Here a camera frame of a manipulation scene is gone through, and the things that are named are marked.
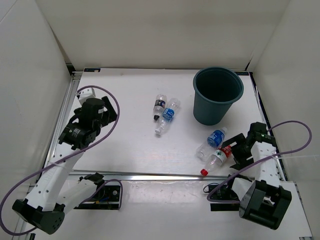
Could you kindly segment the blue label bottle white cap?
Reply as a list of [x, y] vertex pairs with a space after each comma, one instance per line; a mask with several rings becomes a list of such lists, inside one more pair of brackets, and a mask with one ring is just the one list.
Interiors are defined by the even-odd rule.
[[164, 134], [170, 127], [172, 120], [176, 113], [180, 110], [181, 101], [177, 98], [171, 98], [167, 107], [165, 108], [162, 117], [160, 118], [159, 124], [155, 129], [157, 135]]

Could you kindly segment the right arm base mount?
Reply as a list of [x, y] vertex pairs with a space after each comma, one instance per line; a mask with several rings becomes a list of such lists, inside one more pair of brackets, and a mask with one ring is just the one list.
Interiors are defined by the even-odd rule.
[[[203, 187], [203, 192], [208, 194], [215, 187], [217, 187], [218, 183], [210, 183]], [[225, 184], [223, 185], [217, 192], [215, 192], [211, 197], [211, 200], [219, 200], [219, 201], [239, 201], [238, 196], [231, 188]], [[219, 203], [212, 202], [210, 203], [210, 211], [211, 212], [236, 212], [239, 210], [238, 203]]]

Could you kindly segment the black label plastic bottle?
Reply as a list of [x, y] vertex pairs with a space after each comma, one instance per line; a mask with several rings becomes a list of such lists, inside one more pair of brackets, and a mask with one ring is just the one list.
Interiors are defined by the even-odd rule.
[[155, 122], [162, 116], [167, 103], [167, 96], [164, 94], [158, 94], [155, 98], [155, 103], [153, 107], [153, 120]]

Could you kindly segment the aluminium front rail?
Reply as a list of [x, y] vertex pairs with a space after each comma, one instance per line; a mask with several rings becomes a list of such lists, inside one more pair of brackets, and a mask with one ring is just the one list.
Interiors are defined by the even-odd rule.
[[119, 171], [98, 171], [105, 179], [115, 178], [121, 181], [222, 181], [227, 176], [200, 176], [191, 174], [139, 173]]

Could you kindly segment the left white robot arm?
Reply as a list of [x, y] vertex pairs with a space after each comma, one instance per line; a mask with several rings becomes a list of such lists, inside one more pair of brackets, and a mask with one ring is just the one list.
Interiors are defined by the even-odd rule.
[[103, 176], [89, 174], [79, 179], [71, 190], [61, 192], [65, 181], [101, 129], [117, 121], [117, 113], [107, 96], [88, 97], [58, 138], [53, 163], [23, 200], [17, 199], [12, 209], [27, 223], [52, 235], [61, 226], [65, 215], [90, 199], [100, 200], [105, 194]]

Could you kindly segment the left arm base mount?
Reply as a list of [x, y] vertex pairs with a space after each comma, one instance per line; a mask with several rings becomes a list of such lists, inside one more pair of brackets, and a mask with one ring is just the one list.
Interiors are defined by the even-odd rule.
[[107, 180], [90, 200], [76, 206], [75, 210], [120, 210], [123, 199], [123, 184], [120, 180]]

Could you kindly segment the red label red cap bottle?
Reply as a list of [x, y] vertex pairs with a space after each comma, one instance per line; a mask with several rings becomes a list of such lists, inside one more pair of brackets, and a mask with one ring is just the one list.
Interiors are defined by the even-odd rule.
[[232, 148], [230, 145], [220, 147], [206, 159], [205, 166], [200, 171], [200, 174], [202, 176], [207, 176], [209, 173], [219, 169], [231, 154]]

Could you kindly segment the dark green plastic bin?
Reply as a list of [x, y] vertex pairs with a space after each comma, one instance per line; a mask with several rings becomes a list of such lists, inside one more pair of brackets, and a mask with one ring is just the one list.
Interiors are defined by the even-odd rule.
[[207, 67], [193, 78], [193, 116], [201, 124], [218, 124], [244, 93], [240, 77], [225, 67]]

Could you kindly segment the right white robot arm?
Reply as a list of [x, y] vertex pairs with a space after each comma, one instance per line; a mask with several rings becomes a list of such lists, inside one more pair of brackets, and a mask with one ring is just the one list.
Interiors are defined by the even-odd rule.
[[249, 176], [237, 175], [224, 193], [230, 200], [239, 199], [239, 216], [272, 230], [278, 229], [291, 203], [292, 194], [280, 183], [277, 163], [271, 158], [259, 160], [276, 151], [276, 140], [268, 135], [267, 125], [251, 123], [247, 135], [242, 133], [228, 139], [237, 171], [248, 171]]

